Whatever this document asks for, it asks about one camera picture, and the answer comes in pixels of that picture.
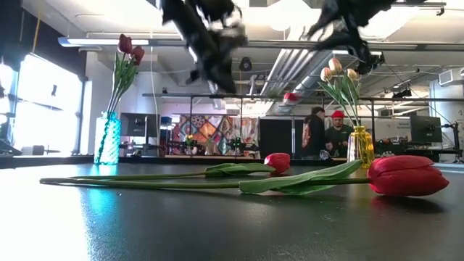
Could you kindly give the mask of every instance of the computer monitor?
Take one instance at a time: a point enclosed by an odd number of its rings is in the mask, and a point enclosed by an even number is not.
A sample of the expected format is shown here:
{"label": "computer monitor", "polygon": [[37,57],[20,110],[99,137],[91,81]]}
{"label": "computer monitor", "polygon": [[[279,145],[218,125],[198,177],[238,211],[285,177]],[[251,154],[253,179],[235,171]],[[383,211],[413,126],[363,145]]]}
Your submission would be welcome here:
{"label": "computer monitor", "polygon": [[160,116],[144,113],[121,113],[121,136],[145,137],[145,125],[148,121],[147,137],[157,137],[160,129]]}
{"label": "computer monitor", "polygon": [[439,117],[411,116],[411,141],[418,144],[441,143],[442,122]]}

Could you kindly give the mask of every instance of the red hat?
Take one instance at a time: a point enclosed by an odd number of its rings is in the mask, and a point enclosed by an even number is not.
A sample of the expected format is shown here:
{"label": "red hat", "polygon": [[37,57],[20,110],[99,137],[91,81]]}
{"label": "red hat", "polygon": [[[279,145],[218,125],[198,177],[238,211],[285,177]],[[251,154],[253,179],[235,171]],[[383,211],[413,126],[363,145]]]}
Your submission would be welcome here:
{"label": "red hat", "polygon": [[333,119],[333,118],[336,118],[336,117],[338,117],[338,118],[344,118],[344,117],[345,117],[345,114],[344,114],[342,111],[335,111],[335,112],[333,112],[333,114],[332,114],[332,119]]}

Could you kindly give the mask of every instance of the blue glass vase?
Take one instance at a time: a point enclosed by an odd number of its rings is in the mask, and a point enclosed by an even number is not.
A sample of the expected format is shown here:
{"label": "blue glass vase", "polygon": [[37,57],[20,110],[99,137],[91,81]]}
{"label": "blue glass vase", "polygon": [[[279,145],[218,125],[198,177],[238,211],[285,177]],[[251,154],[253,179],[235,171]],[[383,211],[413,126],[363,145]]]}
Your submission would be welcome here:
{"label": "blue glass vase", "polygon": [[102,116],[96,119],[96,165],[116,165],[119,162],[121,121],[116,116],[116,112],[103,112]]}

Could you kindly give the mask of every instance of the person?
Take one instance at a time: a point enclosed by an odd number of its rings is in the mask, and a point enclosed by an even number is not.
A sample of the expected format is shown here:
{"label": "person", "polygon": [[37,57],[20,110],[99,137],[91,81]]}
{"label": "person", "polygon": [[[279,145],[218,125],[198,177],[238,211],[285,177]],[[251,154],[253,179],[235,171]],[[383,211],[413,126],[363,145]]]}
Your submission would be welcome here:
{"label": "person", "polygon": [[303,122],[302,159],[319,160],[320,151],[326,149],[324,117],[326,112],[321,107],[314,107],[311,115]]}
{"label": "person", "polygon": [[348,138],[353,132],[353,127],[343,123],[345,115],[342,111],[332,114],[333,126],[326,130],[326,148],[332,157],[348,156]]}

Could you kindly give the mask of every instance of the yellow glass vase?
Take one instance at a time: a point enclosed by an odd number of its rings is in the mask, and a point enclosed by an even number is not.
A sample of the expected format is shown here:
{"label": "yellow glass vase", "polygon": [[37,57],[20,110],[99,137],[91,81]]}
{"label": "yellow glass vase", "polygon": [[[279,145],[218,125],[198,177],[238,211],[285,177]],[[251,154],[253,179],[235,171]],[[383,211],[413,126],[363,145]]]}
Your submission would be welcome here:
{"label": "yellow glass vase", "polygon": [[365,131],[365,126],[355,126],[348,138],[348,162],[362,160],[361,168],[367,169],[374,159],[372,135]]}

